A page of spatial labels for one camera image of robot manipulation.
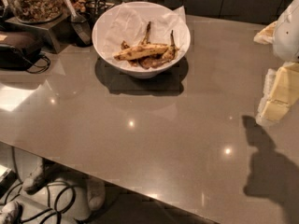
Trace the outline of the white robot base leg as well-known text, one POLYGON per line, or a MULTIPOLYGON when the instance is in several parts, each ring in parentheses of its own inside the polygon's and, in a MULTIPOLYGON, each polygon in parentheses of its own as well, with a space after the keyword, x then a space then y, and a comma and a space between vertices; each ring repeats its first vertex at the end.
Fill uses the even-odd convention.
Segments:
POLYGON ((1 190, 0 224, 87 224, 106 198, 103 181, 43 159, 1 190))

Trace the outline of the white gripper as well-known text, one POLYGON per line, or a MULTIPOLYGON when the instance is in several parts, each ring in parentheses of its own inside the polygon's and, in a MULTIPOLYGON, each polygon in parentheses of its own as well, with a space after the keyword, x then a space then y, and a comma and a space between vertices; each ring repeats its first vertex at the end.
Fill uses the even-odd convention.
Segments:
POLYGON ((285 61, 278 70, 268 70, 258 106, 256 122, 271 126, 279 123, 299 99, 299 0, 292 0, 278 21, 264 27, 253 41, 273 43, 274 54, 285 61))

